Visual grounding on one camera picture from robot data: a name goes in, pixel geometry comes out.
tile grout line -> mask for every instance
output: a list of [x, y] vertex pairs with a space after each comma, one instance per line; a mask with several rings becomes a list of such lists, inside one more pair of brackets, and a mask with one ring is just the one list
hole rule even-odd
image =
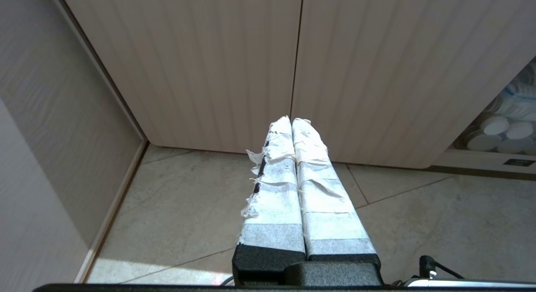
[[367, 206], [368, 204], [370, 204], [367, 200], [367, 197], [365, 196], [364, 192], [363, 192], [363, 189], [361, 189], [361, 187], [359, 186], [359, 183], [358, 181], [356, 180], [356, 178], [354, 177], [354, 173], [352, 173], [352, 171], [350, 170], [350, 166], [348, 166], [348, 164], [345, 163], [345, 166], [346, 166], [346, 169], [348, 170], [348, 172], [350, 172], [350, 175], [352, 175], [352, 178], [354, 179], [354, 182], [356, 183], [356, 185], [358, 186], [358, 189], [359, 191], [361, 192], [361, 194], [363, 195], [363, 198], [365, 199], [365, 202], [367, 202], [366, 205], [362, 205], [360, 207], [363, 207], [363, 206]]
[[221, 251], [218, 251], [218, 252], [214, 252], [214, 253], [212, 253], [212, 254], [207, 254], [206, 256], [201, 256], [200, 258], [193, 259], [193, 260], [189, 260], [189, 261], [186, 261], [186, 262], [184, 262], [184, 263], [180, 263], [180, 264], [178, 264], [178, 265], [170, 266], [170, 267], [167, 267], [167, 268], [158, 270], [158, 271], [153, 271], [153, 272], [150, 272], [150, 273], [147, 273], [147, 274], [144, 274], [144, 275], [140, 275], [140, 276], [138, 276], [138, 277], [134, 277], [133, 279], [130, 279], [130, 280], [128, 280], [128, 281], [120, 282], [119, 284], [127, 284], [128, 282], [131, 282], [131, 281], [134, 281], [134, 280], [138, 280], [138, 279], [141, 279], [141, 278], [143, 278], [143, 277], [146, 277], [146, 276], [149, 276], [149, 275], [153, 275], [153, 274], [156, 274], [156, 273], [159, 273], [159, 272], [162, 272], [162, 271], [166, 271], [166, 270], [168, 270], [168, 269], [172, 269], [172, 268], [180, 267], [180, 266], [182, 266], [182, 265], [189, 264], [189, 263], [192, 263], [192, 262], [197, 261], [197, 260], [205, 259], [205, 258], [208, 258], [209, 256], [214, 256], [214, 255], [216, 255], [216, 254], [220, 254], [220, 253], [229, 251], [229, 250], [231, 250], [231, 249], [234, 249], [234, 247], [231, 247], [231, 248], [229, 248], [229, 249], [225, 249], [225, 250], [221, 250]]
[[169, 158], [186, 155], [187, 153], [192, 153], [192, 152], [195, 152], [195, 150], [187, 151], [187, 152], [184, 152], [184, 153], [178, 153], [176, 155], [160, 158], [160, 159], [157, 159], [157, 160], [151, 160], [151, 161], [143, 162], [142, 164], [149, 164], [149, 163], [152, 163], [152, 162], [162, 161], [162, 160], [166, 160], [166, 159], [169, 159]]
[[357, 212], [357, 210], [358, 210], [358, 209], [360, 209], [360, 208], [363, 208], [363, 207], [365, 207], [365, 206], [368, 206], [368, 204], [365, 204], [365, 205], [361, 205], [361, 206], [357, 206], [357, 207], [354, 207], [354, 209], [355, 209], [355, 210], [356, 210], [356, 212]]
[[374, 204], [374, 203], [377, 203], [377, 202], [379, 202], [379, 201], [387, 200], [387, 199], [393, 198], [393, 197], [395, 197], [395, 196], [398, 196], [398, 195], [401, 195], [401, 194], [405, 194], [405, 193], [408, 193], [408, 192], [410, 192], [410, 191], [414, 191], [414, 190], [416, 190], [416, 189], [420, 189], [421, 187], [430, 186], [430, 185], [432, 185], [432, 184], [439, 183], [439, 182], [441, 182], [441, 181], [445, 181], [445, 180], [447, 180], [447, 179], [452, 179], [452, 178], [454, 178], [454, 177], [456, 177], [456, 176], [457, 176], [457, 175], [454, 175], [454, 176], [450, 176], [450, 177], [443, 178], [443, 179], [438, 180], [438, 181], [434, 181], [434, 182], [426, 183], [426, 184], [421, 185], [421, 186], [419, 186], [419, 187], [414, 187], [414, 188], [412, 188], [412, 189], [408, 189], [407, 191], [402, 191], [402, 192], [400, 192], [400, 193], [398, 193], [398, 194], [390, 195], [390, 196], [387, 197], [387, 198], [383, 198], [383, 199], [379, 199], [379, 200], [370, 202], [369, 204]]

cabinet door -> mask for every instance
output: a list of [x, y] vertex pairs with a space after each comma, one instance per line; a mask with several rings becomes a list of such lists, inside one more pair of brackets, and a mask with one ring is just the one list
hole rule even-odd
[[289, 115], [301, 0], [66, 0], [151, 143], [260, 149]]
[[536, 0], [303, 0], [292, 116], [339, 162], [425, 168], [536, 54]]

torn tape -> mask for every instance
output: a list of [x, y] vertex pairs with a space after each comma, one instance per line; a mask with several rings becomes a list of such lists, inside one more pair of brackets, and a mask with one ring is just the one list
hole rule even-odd
[[255, 176], [259, 175], [259, 170], [260, 170], [260, 166], [253, 166], [253, 168], [251, 168], [251, 172], [255, 174]]
[[249, 156], [249, 160], [251, 160], [251, 162], [253, 162], [254, 164], [259, 165], [263, 161], [264, 153], [254, 153], [250, 150], [245, 150], [245, 152]]
[[292, 183], [298, 185], [296, 181], [296, 164], [292, 159], [282, 159], [267, 161], [263, 168], [263, 175], [255, 180], [264, 183]]
[[264, 154], [267, 160], [277, 160], [281, 158], [294, 158], [294, 145], [292, 135], [268, 133], [268, 146], [264, 147]]
[[330, 164], [327, 165], [317, 165], [310, 163], [300, 164], [297, 172], [298, 182], [302, 183], [307, 180], [314, 179], [335, 179], [339, 180], [339, 176], [333, 166]]
[[301, 224], [300, 202], [296, 186], [261, 183], [260, 192], [252, 194], [241, 211], [244, 224]]
[[292, 123], [293, 144], [298, 163], [331, 164], [327, 147], [309, 121], [296, 118]]
[[288, 116], [279, 118], [276, 122], [270, 124], [270, 132], [277, 134], [287, 134], [292, 136], [291, 120]]
[[306, 181], [300, 186], [301, 209], [306, 212], [342, 213], [354, 212], [354, 205], [344, 192], [340, 181], [331, 181], [333, 187], [326, 189], [315, 181]]

cabinet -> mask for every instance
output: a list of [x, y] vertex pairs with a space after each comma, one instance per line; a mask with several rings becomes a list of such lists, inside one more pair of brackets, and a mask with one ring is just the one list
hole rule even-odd
[[536, 173], [536, 59], [454, 140], [436, 165]]
[[66, 0], [155, 145], [244, 152], [291, 112], [301, 0]]
[[146, 141], [53, 0], [0, 0], [0, 291], [81, 281]]
[[66, 0], [149, 140], [426, 168], [536, 55], [536, 0]]

floor tile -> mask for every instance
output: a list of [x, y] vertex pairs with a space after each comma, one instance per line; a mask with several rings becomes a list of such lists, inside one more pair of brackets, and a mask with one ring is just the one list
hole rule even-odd
[[89, 282], [124, 282], [233, 247], [252, 166], [246, 155], [204, 151], [142, 164]]
[[233, 275], [234, 248], [199, 260], [139, 277], [127, 284], [197, 284], [218, 286]]
[[337, 176], [339, 176], [339, 180], [343, 184], [344, 189], [346, 189], [348, 196], [350, 196], [350, 200], [352, 200], [352, 204], [354, 204], [354, 207], [366, 205], [367, 201], [361, 193], [358, 185], [356, 184], [356, 181], [354, 180], [354, 177], [352, 177], [352, 174], [348, 170], [346, 164], [334, 163], [333, 168], [335, 169]]
[[452, 174], [349, 165], [369, 203], [452, 177]]
[[158, 147], [157, 145], [149, 145], [143, 156], [142, 163], [162, 160], [165, 158], [188, 153], [191, 150], [175, 149], [173, 147]]
[[385, 282], [417, 274], [425, 254], [470, 279], [534, 281], [535, 202], [535, 182], [457, 176], [362, 207], [358, 215]]

